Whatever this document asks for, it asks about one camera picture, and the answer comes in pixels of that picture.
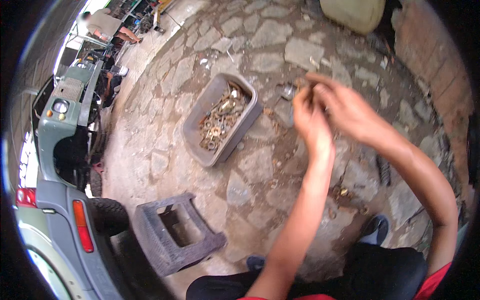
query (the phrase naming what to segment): gray stool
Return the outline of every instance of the gray stool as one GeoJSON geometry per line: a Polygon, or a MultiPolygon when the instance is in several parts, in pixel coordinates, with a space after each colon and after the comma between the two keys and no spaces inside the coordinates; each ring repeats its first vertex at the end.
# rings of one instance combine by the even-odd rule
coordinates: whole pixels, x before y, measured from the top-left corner
{"type": "Polygon", "coordinates": [[[195,195],[184,193],[167,199],[138,205],[133,216],[133,231],[149,263],[159,276],[173,274],[222,248],[227,238],[213,233],[192,205],[195,195]],[[203,240],[179,247],[160,219],[157,209],[181,205],[203,234],[203,240]]]}

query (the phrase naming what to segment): cobblestone ground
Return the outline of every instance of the cobblestone ground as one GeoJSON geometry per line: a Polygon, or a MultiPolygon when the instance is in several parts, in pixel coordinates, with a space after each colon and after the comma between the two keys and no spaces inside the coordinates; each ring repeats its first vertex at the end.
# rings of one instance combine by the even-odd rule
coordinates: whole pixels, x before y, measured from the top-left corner
{"type": "MultiPolygon", "coordinates": [[[[163,279],[180,299],[199,276],[245,271],[246,257],[267,254],[282,228],[299,192],[307,153],[292,128],[291,103],[278,97],[275,86],[315,70],[310,57],[324,59],[318,72],[358,90],[456,188],[453,157],[436,114],[398,63],[383,69],[383,55],[362,37],[310,19],[301,13],[301,1],[227,2],[212,1],[188,19],[147,66],[127,101],[112,113],[104,158],[103,196],[122,202],[130,214],[138,204],[189,191],[212,230],[227,236],[228,244],[211,260],[163,279]],[[270,112],[260,115],[226,163],[202,168],[187,153],[180,129],[218,72],[244,76],[270,112]]],[[[392,220],[385,247],[426,252],[429,218],[395,170],[392,185],[385,187],[374,150],[338,133],[336,149],[331,196],[300,275],[306,280],[340,275],[361,225],[378,212],[392,220]],[[353,192],[353,198],[337,197],[338,187],[353,192]],[[360,213],[365,207],[367,216],[360,213]]]]}

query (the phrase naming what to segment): red taillight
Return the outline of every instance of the red taillight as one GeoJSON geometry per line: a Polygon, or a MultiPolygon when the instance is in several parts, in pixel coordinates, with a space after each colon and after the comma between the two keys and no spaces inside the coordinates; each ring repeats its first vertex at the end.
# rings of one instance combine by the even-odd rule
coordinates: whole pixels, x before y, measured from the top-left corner
{"type": "Polygon", "coordinates": [[[85,219],[84,204],[80,200],[73,201],[73,214],[75,215],[75,223],[77,224],[80,243],[85,252],[93,252],[93,243],[88,231],[87,220],[85,219]]]}
{"type": "Polygon", "coordinates": [[[36,208],[35,188],[19,188],[17,189],[17,206],[36,208]]]}

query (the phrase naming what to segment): scrap metal parts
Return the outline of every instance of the scrap metal parts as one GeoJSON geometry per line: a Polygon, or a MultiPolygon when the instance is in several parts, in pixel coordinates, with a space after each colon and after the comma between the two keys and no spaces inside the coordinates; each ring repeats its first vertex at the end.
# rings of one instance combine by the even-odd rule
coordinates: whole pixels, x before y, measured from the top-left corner
{"type": "Polygon", "coordinates": [[[246,107],[247,101],[242,89],[236,83],[228,81],[222,97],[199,123],[202,135],[200,147],[216,151],[246,107]]]}

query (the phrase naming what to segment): grille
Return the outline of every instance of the grille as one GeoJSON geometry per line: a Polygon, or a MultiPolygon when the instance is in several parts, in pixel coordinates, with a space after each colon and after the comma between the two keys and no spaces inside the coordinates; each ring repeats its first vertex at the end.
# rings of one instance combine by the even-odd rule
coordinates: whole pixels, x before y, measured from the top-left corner
{"type": "Polygon", "coordinates": [[[76,102],[79,100],[82,90],[82,81],[68,77],[58,82],[57,87],[53,90],[52,96],[62,97],[76,102]]]}

